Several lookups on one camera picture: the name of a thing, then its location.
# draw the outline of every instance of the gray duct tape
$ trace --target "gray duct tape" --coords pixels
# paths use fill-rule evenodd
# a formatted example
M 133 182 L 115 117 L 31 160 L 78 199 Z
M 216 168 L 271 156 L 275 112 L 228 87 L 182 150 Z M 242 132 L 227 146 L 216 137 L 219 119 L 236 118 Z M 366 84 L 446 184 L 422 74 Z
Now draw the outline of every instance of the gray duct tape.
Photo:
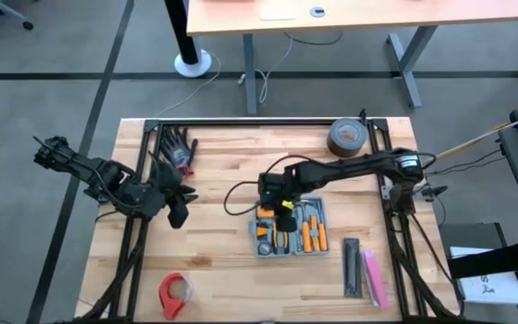
M 340 158 L 350 158 L 359 152 L 367 137 L 367 129 L 359 121 L 342 118 L 331 125 L 327 147 Z

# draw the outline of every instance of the duct tape roll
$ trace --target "duct tape roll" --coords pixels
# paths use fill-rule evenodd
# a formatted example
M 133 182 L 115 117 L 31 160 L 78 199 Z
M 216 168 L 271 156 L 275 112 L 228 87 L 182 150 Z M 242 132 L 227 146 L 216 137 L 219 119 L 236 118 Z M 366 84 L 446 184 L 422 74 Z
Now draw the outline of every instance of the duct tape roll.
M 327 135 L 327 147 L 340 158 L 354 157 L 367 141 L 367 129 L 351 118 L 338 119 Z
M 178 287 L 181 292 L 175 292 L 176 295 L 180 295 L 180 298 L 174 298 L 170 294 L 172 284 L 176 282 L 183 282 L 183 286 Z M 192 283 L 179 273 L 172 273 L 168 275 L 161 285 L 159 285 L 159 300 L 163 307 L 163 316 L 167 320 L 174 320 L 179 312 L 185 306 L 185 303 L 189 301 L 192 294 Z

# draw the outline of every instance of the chair wheel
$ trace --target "chair wheel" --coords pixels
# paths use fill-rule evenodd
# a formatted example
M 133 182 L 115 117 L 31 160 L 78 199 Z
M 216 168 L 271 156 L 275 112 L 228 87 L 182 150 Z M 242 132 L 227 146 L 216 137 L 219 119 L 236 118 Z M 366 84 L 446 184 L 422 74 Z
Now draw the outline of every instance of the chair wheel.
M 23 28 L 30 31 L 33 29 L 33 24 L 31 22 L 23 22 Z

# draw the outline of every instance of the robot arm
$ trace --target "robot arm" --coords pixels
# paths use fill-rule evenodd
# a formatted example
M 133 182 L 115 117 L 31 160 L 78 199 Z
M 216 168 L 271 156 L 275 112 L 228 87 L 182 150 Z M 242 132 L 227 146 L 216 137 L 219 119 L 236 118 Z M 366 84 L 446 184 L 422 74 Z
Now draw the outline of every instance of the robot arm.
M 131 168 L 116 161 L 82 156 L 71 149 L 63 137 L 45 139 L 45 142 L 35 140 L 41 144 L 35 163 L 85 182 L 89 185 L 85 194 L 95 200 L 100 197 L 109 200 L 127 217 L 149 221 L 169 205 L 169 222 L 174 229 L 179 229 L 189 214 L 186 204 L 197 197 L 189 195 L 195 189 L 181 184 L 182 175 L 158 158 L 153 158 L 155 172 L 142 183 Z
M 331 181 L 375 173 L 393 182 L 390 191 L 393 212 L 412 212 L 413 187 L 423 180 L 423 169 L 418 154 L 405 148 L 329 163 L 310 159 L 286 166 L 282 175 L 261 173 L 258 180 L 260 204 L 278 215 L 277 230 L 294 231 L 297 223 L 290 216 L 293 204 L 302 194 L 322 188 Z

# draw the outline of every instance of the pink marker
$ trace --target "pink marker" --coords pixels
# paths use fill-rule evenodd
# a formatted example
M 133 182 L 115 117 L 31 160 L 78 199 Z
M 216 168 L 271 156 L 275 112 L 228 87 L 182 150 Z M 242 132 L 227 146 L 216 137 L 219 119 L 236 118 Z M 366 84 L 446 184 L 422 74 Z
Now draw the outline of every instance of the pink marker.
M 387 308 L 389 306 L 389 302 L 387 301 L 387 293 L 385 292 L 379 264 L 373 255 L 373 251 L 363 251 L 361 257 L 373 306 L 379 306 L 382 309 Z

